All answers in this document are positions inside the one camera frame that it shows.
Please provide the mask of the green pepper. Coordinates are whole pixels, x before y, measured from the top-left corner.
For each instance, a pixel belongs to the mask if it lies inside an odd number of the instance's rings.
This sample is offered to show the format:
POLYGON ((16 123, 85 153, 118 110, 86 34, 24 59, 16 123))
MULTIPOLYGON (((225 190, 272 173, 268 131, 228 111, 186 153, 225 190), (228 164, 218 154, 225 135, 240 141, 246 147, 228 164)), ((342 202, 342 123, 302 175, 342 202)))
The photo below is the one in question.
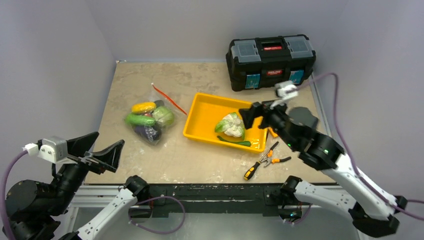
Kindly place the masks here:
POLYGON ((137 115, 134 113, 129 113, 124 121, 127 124, 134 125, 134 126, 154 126, 156 124, 156 120, 153 117, 146 116, 146 115, 137 115))

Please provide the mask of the purple eggplant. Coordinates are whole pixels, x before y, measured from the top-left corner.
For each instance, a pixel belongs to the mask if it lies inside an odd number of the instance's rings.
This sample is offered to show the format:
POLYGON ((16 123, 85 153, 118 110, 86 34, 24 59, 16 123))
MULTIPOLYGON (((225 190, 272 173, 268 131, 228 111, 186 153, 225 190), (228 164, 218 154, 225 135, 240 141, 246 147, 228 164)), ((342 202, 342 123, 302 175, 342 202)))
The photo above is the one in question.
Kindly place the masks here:
POLYGON ((162 138, 162 130, 160 127, 137 125, 133 131, 148 143, 156 144, 162 138))

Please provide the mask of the yellow banana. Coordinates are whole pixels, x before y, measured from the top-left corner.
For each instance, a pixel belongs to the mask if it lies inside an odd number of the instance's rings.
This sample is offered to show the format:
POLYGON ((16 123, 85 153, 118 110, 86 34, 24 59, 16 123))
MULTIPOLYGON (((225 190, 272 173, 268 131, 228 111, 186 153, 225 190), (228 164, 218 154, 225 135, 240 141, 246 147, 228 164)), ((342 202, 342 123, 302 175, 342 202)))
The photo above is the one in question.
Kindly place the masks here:
POLYGON ((136 115, 141 115, 154 111, 157 108, 157 105, 154 102, 142 102, 134 104, 131 107, 131 113, 136 115))

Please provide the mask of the clear orange zip bag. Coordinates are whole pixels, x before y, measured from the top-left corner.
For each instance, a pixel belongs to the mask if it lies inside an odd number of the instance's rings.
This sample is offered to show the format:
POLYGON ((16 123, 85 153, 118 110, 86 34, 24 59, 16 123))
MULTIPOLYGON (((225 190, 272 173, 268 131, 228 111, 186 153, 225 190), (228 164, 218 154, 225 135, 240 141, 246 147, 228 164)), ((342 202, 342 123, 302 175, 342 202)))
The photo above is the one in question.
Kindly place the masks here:
POLYGON ((125 124, 144 142, 157 145, 187 112, 168 94, 151 83, 150 92, 133 104, 125 124))

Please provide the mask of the green cabbage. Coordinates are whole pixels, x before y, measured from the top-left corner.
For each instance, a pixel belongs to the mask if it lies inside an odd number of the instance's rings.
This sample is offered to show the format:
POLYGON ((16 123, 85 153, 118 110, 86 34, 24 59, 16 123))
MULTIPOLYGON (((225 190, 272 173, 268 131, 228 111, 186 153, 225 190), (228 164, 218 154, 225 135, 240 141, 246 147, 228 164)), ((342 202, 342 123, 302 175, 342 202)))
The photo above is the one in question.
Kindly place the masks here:
POLYGON ((152 112, 152 117, 161 127, 168 127, 175 121, 175 115, 172 110, 166 106, 159 106, 152 112))

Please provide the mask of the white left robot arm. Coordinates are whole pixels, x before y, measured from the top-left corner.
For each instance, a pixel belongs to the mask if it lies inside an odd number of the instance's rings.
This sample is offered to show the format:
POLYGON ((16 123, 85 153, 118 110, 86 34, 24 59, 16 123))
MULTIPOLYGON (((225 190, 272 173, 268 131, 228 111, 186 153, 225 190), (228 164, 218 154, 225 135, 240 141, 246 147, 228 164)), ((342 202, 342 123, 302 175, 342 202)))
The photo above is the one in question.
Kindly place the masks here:
MULTIPOLYGON (((87 174, 116 172, 125 141, 90 152, 99 136, 92 132, 73 139, 57 136, 26 144, 19 157, 36 156, 52 165, 52 181, 22 180, 9 190, 0 189, 3 233, 10 240, 51 240, 60 222, 55 218, 68 211, 87 174)), ((135 204, 146 203, 150 186, 141 177, 129 177, 118 194, 92 220, 63 236, 65 240, 98 240, 121 214, 135 204)))

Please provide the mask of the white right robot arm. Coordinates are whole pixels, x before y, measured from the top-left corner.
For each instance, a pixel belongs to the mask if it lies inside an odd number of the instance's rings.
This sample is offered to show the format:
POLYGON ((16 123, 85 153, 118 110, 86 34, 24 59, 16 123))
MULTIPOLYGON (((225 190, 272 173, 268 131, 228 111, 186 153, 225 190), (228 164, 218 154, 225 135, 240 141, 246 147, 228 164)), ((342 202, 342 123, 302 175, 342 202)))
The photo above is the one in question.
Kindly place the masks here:
POLYGON ((381 238, 397 232, 396 214, 408 204, 405 197, 392 195, 356 169, 348 153, 333 138, 317 131, 318 118, 305 107, 288 109, 285 104, 254 102, 239 114, 247 129, 261 118, 260 129, 271 128, 307 166, 333 179, 343 192, 313 185, 289 176, 276 195, 288 204, 306 202, 326 208, 352 221, 365 235, 381 238))

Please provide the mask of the white cauliflower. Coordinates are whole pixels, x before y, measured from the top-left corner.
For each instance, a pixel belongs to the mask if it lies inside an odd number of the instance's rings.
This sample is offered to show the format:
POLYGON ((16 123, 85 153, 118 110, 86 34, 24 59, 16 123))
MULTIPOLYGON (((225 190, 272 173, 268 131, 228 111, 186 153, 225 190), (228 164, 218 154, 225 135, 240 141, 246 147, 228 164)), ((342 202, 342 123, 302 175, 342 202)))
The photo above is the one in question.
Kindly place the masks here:
POLYGON ((226 136, 245 140, 246 128, 243 120, 236 112, 231 112, 224 116, 214 128, 215 133, 224 133, 226 136))

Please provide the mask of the green cucumber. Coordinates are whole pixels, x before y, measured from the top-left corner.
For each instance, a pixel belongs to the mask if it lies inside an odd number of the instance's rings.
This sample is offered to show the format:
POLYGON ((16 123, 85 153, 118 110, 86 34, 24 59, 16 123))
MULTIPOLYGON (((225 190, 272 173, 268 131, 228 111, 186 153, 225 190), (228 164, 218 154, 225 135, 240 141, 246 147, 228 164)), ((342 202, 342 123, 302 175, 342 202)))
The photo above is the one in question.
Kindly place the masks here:
POLYGON ((235 145, 240 145, 240 146, 245 146, 245 147, 251 147, 252 143, 248 140, 243 140, 243 141, 230 141, 227 140, 221 136, 217 136, 217 138, 221 141, 221 142, 226 142, 226 143, 230 143, 230 144, 235 144, 235 145))

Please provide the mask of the black plastic toolbox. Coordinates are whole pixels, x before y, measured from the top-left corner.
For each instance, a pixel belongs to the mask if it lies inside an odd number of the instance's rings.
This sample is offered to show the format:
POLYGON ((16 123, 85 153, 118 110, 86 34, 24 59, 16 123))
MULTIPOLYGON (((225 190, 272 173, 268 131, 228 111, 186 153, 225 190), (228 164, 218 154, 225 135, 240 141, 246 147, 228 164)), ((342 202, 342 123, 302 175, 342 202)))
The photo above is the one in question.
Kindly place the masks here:
POLYGON ((304 34, 234 39, 225 55, 235 92, 271 88, 290 81, 300 86, 313 72, 316 51, 304 34))

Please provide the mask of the yellow plastic tray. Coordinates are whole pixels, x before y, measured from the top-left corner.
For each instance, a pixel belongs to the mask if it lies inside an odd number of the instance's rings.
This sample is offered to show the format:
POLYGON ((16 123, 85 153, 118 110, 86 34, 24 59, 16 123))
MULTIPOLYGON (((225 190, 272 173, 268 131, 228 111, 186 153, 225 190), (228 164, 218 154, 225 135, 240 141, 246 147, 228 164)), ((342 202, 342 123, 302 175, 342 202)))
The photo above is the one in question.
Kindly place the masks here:
POLYGON ((261 117, 256 118, 252 128, 245 131, 245 140, 249 141, 251 146, 234 144, 233 142, 239 142, 241 139, 215 132, 216 124, 225 115, 233 112, 239 114, 239 109, 247 109, 251 104, 249 101, 198 92, 194 95, 182 134, 198 142, 262 153, 266 149, 268 131, 258 128, 261 117))

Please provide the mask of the yellow black screwdriver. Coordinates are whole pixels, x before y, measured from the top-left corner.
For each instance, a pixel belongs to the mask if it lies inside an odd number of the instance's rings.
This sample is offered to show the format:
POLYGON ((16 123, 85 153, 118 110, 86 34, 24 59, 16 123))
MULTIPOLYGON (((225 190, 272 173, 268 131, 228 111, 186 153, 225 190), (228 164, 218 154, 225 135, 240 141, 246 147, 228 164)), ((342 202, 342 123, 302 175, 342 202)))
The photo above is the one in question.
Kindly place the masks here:
POLYGON ((255 174, 255 172, 256 172, 256 170, 258 169, 258 167, 262 164, 262 163, 264 163, 264 162, 266 162, 268 160, 268 157, 267 156, 264 156, 264 157, 262 157, 261 158, 261 160, 259 160, 259 161, 256 161, 255 162, 255 164, 253 165, 253 166, 251 166, 246 172, 245 172, 245 174, 244 174, 244 176, 243 176, 243 179, 245 180, 245 181, 248 181, 248 180, 250 180, 252 177, 253 177, 253 175, 255 174))

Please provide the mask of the orange handled pliers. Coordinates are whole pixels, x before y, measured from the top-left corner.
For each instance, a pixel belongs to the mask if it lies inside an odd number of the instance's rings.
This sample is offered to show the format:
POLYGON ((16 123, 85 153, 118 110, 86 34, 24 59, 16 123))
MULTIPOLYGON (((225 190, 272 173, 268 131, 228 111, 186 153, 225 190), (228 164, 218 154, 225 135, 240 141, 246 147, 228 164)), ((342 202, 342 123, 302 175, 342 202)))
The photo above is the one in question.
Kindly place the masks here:
POLYGON ((279 144, 279 142, 275 142, 270 149, 267 151, 267 153, 262 157, 261 159, 261 163, 264 163, 264 167, 266 168, 267 166, 269 166, 270 164, 275 164, 275 163, 284 163, 287 162, 289 160, 292 159, 291 156, 285 157, 285 158, 274 158, 273 154, 274 154, 274 149, 276 148, 276 146, 279 144))

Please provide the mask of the black metal base frame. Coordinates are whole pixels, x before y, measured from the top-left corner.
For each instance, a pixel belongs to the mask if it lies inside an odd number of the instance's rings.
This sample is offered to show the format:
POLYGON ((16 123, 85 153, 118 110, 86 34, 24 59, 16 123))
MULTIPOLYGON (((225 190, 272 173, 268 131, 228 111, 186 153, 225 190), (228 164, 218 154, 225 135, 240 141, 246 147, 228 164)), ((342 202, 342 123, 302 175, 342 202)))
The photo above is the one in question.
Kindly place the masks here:
POLYGON ((277 217, 284 211, 308 205, 349 217, 355 200, 334 183, 152 183, 149 203, 130 207, 139 217, 167 218, 171 213, 260 214, 277 217))

